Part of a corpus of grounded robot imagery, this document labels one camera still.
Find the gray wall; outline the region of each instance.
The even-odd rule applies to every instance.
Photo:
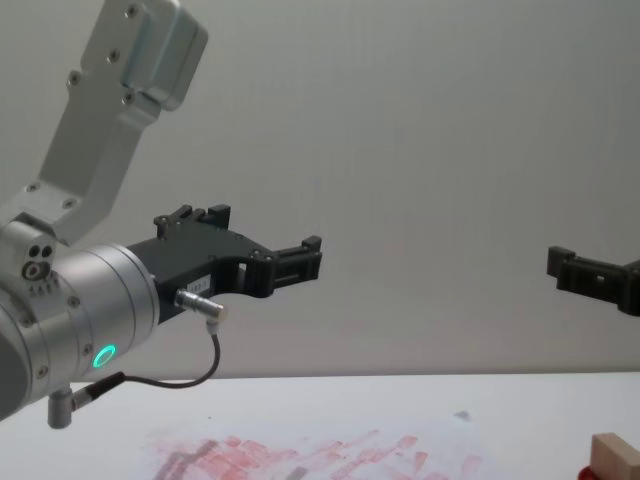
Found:
[[[554,291],[546,248],[640,256],[637,0],[190,0],[210,44],[84,243],[182,203],[326,239],[321,281],[228,297],[222,374],[640,367],[640,322]],[[98,0],[5,2],[0,200],[34,174]],[[206,369],[185,315],[117,367]]]

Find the bolt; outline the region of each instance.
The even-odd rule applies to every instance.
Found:
[[[130,5],[124,12],[124,16],[127,18],[133,18],[138,14],[138,6]]]
[[[29,262],[24,270],[24,278],[27,280],[35,280],[40,275],[40,267],[36,263]]]
[[[69,74],[69,85],[77,85],[80,83],[80,72],[76,72],[75,70]]]
[[[131,105],[133,103],[133,100],[135,99],[135,96],[133,95],[133,93],[127,93],[123,98],[122,98],[122,103],[124,105]]]
[[[109,63],[116,63],[118,60],[120,60],[120,50],[118,50],[117,48],[114,48],[113,50],[111,50],[109,52],[109,56],[107,57],[107,61]]]
[[[71,308],[78,308],[80,306],[80,299],[78,297],[69,297],[67,299],[67,305]]]

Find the white table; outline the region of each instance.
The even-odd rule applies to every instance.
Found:
[[[59,432],[46,402],[30,406],[0,424],[0,478],[125,480],[149,433],[216,415],[420,421],[461,410],[514,479],[576,478],[594,433],[640,446],[636,373],[213,380],[181,392],[122,386]]]

